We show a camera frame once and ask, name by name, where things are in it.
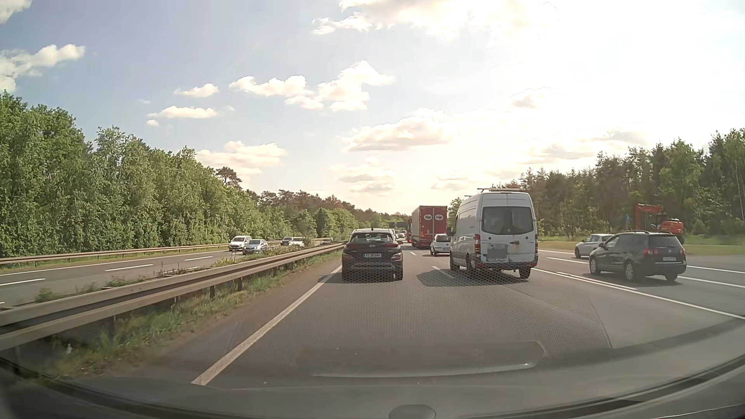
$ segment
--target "hyundai suv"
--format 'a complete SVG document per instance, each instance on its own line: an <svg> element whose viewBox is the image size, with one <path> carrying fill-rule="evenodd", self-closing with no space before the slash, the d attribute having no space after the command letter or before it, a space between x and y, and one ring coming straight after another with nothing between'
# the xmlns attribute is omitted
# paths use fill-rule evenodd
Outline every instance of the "hyundai suv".
<svg viewBox="0 0 745 419"><path fill-rule="evenodd" d="M608 238L590 252L590 273L623 272L626 279L664 275L674 281L685 272L685 249L675 235L633 231Z"/></svg>
<svg viewBox="0 0 745 419"><path fill-rule="evenodd" d="M404 278L401 245L388 229L358 229L352 232L341 256L341 279L353 274L390 275Z"/></svg>

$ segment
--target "orange construction machine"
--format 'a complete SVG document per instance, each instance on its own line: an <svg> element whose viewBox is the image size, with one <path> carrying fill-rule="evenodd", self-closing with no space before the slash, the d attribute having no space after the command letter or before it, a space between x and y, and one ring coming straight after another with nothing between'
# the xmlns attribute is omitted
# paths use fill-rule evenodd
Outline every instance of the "orange construction machine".
<svg viewBox="0 0 745 419"><path fill-rule="evenodd" d="M678 236L683 244L683 222L678 218L668 218L662 205L636 204L636 229L647 231L666 231Z"/></svg>

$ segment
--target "silver car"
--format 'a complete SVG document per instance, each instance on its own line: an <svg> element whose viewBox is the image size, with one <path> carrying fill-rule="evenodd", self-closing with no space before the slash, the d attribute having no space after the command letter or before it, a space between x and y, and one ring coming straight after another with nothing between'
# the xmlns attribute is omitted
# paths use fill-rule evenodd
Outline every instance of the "silver car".
<svg viewBox="0 0 745 419"><path fill-rule="evenodd" d="M600 243L605 242L612 234L593 234L574 246L574 257L590 256L590 252L600 247Z"/></svg>

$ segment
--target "metal guardrail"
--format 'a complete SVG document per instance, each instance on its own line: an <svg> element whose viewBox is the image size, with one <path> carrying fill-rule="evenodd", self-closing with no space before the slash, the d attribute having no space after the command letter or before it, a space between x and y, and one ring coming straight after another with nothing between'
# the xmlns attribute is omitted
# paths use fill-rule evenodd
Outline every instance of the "metal guardrail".
<svg viewBox="0 0 745 419"><path fill-rule="evenodd" d="M328 237L322 239L316 239L316 242L323 240L329 240ZM267 243L277 244L282 240L267 240ZM7 265L9 263L29 263L29 262L44 262L48 260L64 260L64 259L77 259L81 257L94 257L94 256L115 256L125 255L134 253L154 253L154 252L169 252L169 251L188 251L194 249L206 249L206 248L226 248L228 243L221 243L218 245L193 245L193 246L173 246L171 248L142 248L142 249L126 249L122 251L97 251L97 252L80 252L80 253L59 253L52 255L41 255L41 256L16 256L16 257L4 257L0 258L0 265Z"/></svg>
<svg viewBox="0 0 745 419"><path fill-rule="evenodd" d="M210 288L210 295L214 296L213 287L228 281L237 280L238 288L242 289L242 280L246 276L342 247L343 244L325 245L9 309L0 312L0 350L18 347L201 289Z"/></svg>

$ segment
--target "asphalt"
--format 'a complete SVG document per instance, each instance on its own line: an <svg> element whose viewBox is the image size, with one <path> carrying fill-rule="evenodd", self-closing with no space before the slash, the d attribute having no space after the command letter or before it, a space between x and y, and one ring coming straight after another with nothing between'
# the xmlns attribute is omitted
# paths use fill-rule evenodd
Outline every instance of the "asphalt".
<svg viewBox="0 0 745 419"><path fill-rule="evenodd" d="M568 377L593 397L639 389L742 355L745 263L689 263L677 283L628 283L541 251L527 280L470 279L405 245L403 281L343 282L327 262L133 375L225 389L559 384L552 403L578 397Z"/></svg>
<svg viewBox="0 0 745 419"><path fill-rule="evenodd" d="M235 256L240 256L240 253L207 251L0 271L0 307L32 302L42 288L69 294L91 285L105 286L111 280L156 277L159 272L209 266L219 259Z"/></svg>

